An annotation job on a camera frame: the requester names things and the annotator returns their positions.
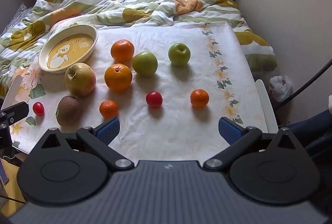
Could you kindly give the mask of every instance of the bed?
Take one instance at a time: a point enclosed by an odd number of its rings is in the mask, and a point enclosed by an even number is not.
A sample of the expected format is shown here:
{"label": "bed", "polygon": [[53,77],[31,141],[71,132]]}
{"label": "bed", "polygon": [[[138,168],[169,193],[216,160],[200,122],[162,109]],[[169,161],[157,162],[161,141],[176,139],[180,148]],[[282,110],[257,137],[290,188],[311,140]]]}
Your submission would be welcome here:
{"label": "bed", "polygon": [[[37,59],[50,36],[75,24],[98,29],[96,49],[86,61],[96,73],[97,87],[80,100],[89,107],[81,120],[61,128],[56,106],[69,94],[63,74],[42,72]],[[153,79],[134,76],[130,90],[114,95],[103,74],[113,64],[111,45],[123,38],[134,43],[136,53],[156,53],[159,66]],[[169,65],[167,49],[176,42],[193,51],[188,68],[174,70]],[[43,118],[30,111],[26,120],[11,126],[14,146],[26,153],[49,127],[71,132],[84,125],[97,126],[102,122],[98,106],[106,99],[121,106],[121,132],[109,146],[134,162],[204,161],[228,146],[217,131],[221,116],[268,130],[252,73],[274,70],[276,59],[272,47],[252,32],[233,0],[37,0],[31,15],[0,38],[0,47],[1,92],[5,94],[13,78],[21,75],[14,102],[26,101],[30,109],[37,101],[47,106]],[[196,88],[210,94],[205,110],[190,106],[188,96]],[[162,93],[166,101],[161,110],[147,110],[144,96],[149,90]]]}

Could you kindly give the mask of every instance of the black cable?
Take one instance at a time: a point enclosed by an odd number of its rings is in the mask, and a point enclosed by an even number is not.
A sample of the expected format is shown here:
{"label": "black cable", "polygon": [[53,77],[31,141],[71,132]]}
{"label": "black cable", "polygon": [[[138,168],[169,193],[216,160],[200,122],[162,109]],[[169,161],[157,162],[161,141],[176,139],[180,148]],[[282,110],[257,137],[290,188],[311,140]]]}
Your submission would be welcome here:
{"label": "black cable", "polygon": [[294,97],[302,93],[309,85],[311,85],[315,80],[317,80],[328,68],[332,65],[332,59],[321,69],[319,72],[313,76],[305,85],[303,85],[300,89],[298,89],[294,94],[286,98],[284,101],[278,103],[275,106],[275,110],[281,108],[282,106],[286,105],[289,101],[291,101]]}
{"label": "black cable", "polygon": [[6,197],[6,196],[2,196],[2,195],[0,195],[0,198],[4,198],[4,199],[7,199],[7,200],[12,200],[12,201],[15,201],[15,202],[19,202],[19,203],[23,203],[23,204],[25,204],[24,201],[15,200],[15,199],[12,199],[12,198],[10,198],[10,197]]}

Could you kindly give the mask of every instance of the mobile phone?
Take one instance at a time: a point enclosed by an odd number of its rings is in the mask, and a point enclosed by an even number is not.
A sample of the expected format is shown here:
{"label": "mobile phone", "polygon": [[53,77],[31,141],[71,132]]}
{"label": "mobile phone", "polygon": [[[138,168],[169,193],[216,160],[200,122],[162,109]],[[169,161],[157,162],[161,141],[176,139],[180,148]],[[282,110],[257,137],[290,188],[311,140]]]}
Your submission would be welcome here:
{"label": "mobile phone", "polygon": [[1,160],[0,160],[0,179],[3,185],[7,184],[9,181],[9,178],[7,176],[4,166],[2,165]]}

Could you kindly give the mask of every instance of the orange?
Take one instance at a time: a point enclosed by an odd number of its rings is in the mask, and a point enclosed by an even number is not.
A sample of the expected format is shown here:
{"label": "orange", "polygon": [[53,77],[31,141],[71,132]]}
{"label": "orange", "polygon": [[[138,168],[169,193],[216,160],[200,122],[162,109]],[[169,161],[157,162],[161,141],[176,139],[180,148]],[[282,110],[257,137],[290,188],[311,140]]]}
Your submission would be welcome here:
{"label": "orange", "polygon": [[209,94],[202,89],[193,90],[190,95],[190,102],[195,108],[204,108],[209,99]]}
{"label": "orange", "polygon": [[99,112],[105,119],[116,117],[118,112],[117,103],[113,100],[103,101],[99,106]]}
{"label": "orange", "polygon": [[132,72],[123,64],[115,64],[106,70],[104,78],[108,88],[114,92],[122,92],[130,87]]}
{"label": "orange", "polygon": [[134,45],[126,39],[115,42],[111,47],[111,56],[119,63],[129,61],[134,55]]}

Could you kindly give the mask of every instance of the plate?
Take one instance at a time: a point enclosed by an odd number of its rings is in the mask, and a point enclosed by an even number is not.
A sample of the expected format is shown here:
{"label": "plate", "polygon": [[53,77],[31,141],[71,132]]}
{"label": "plate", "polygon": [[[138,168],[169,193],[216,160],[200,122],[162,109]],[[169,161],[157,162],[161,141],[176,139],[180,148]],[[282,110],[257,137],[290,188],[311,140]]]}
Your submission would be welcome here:
{"label": "plate", "polygon": [[98,31],[88,24],[70,26],[52,36],[40,51],[38,64],[44,71],[64,73],[83,63],[93,52]]}

